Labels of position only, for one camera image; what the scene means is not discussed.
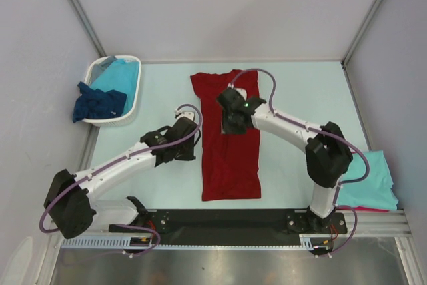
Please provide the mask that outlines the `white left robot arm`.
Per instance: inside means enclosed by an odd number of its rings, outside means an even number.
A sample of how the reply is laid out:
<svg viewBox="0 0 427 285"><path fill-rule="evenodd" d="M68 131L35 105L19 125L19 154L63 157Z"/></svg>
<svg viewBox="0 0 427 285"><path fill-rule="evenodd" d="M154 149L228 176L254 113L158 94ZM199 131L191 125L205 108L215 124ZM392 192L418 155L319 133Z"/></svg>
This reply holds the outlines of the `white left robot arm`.
<svg viewBox="0 0 427 285"><path fill-rule="evenodd" d="M66 239L87 230L122 232L126 226L135 232L144 229L149 214L137 197L108 201L102 200L102 195L134 174L173 160L194 160L194 136L199 129L195 114L185 111L176 117L173 126L145 134L134 146L99 166L75 174L57 172L44 202L55 229Z"/></svg>

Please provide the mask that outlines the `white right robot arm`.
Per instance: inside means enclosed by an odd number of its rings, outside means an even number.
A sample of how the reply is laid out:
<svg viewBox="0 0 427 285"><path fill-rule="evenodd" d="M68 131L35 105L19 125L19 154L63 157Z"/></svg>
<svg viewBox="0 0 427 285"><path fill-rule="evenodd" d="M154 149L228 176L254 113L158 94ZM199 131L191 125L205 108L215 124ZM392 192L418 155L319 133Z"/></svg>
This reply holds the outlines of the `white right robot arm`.
<svg viewBox="0 0 427 285"><path fill-rule="evenodd" d="M338 183L353 160L339 126L332 122L318 126L282 115L260 97L247 98L240 88L226 88L216 101L222 109L222 133L244 135L248 129L257 129L304 152L307 173L314 183L307 209L308 225L315 232L329 228L336 210Z"/></svg>

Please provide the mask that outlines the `red t shirt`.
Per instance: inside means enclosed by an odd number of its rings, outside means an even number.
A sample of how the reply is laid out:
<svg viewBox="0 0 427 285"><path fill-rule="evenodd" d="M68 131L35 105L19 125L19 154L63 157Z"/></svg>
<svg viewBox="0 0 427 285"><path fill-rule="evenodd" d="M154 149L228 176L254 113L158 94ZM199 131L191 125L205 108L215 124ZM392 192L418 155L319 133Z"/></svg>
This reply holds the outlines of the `red t shirt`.
<svg viewBox="0 0 427 285"><path fill-rule="evenodd" d="M214 200L260 199L258 177L260 132L250 129L244 135L222 133L222 109L216 101L240 70L229 73L197 73L190 77L195 95L201 101L202 178L204 202Z"/></svg>

